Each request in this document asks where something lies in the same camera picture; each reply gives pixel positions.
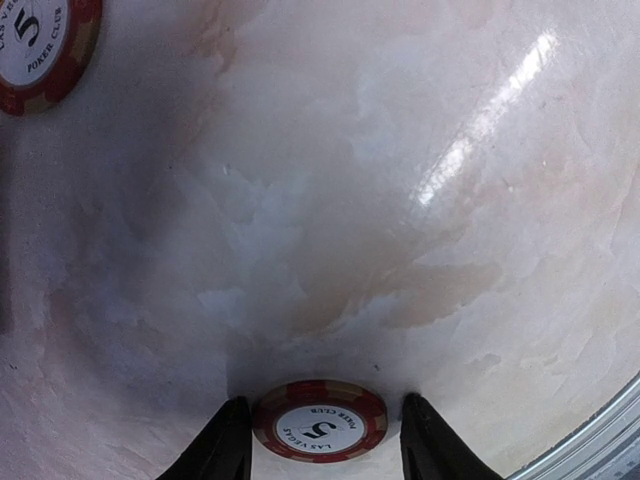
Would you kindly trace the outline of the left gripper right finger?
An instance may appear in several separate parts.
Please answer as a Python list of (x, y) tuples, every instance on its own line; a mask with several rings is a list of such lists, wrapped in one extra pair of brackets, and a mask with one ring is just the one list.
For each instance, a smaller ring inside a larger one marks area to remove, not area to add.
[(503, 480), (418, 393), (403, 400), (400, 447), (405, 480)]

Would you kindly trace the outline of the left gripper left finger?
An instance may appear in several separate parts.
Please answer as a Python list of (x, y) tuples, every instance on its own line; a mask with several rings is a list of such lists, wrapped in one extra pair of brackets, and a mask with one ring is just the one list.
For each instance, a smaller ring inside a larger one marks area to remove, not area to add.
[(226, 401), (159, 480), (249, 480), (252, 421), (246, 397)]

